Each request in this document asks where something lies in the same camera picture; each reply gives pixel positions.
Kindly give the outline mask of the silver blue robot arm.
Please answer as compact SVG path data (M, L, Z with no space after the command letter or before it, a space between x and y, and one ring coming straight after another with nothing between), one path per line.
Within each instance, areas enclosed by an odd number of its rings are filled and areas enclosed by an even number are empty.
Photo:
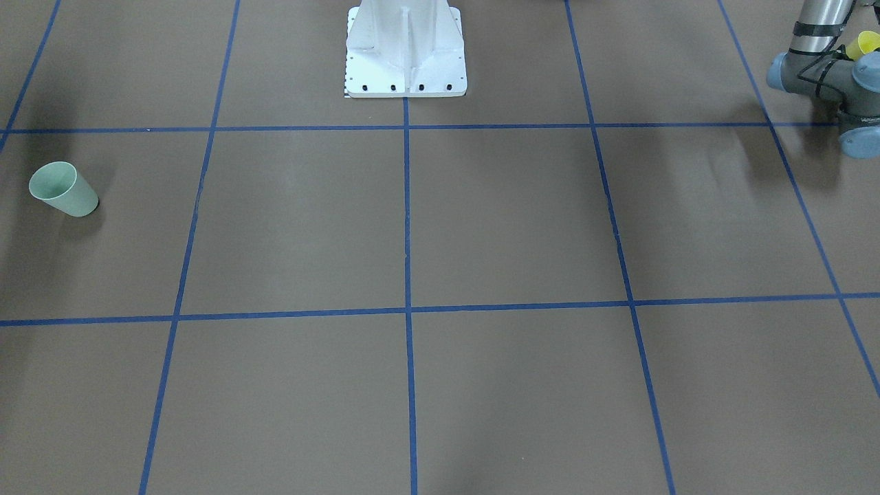
M766 82L783 93L836 104L842 153L852 159L876 159L878 52L853 59L838 46L856 6L855 1L804 1L789 49L774 57Z

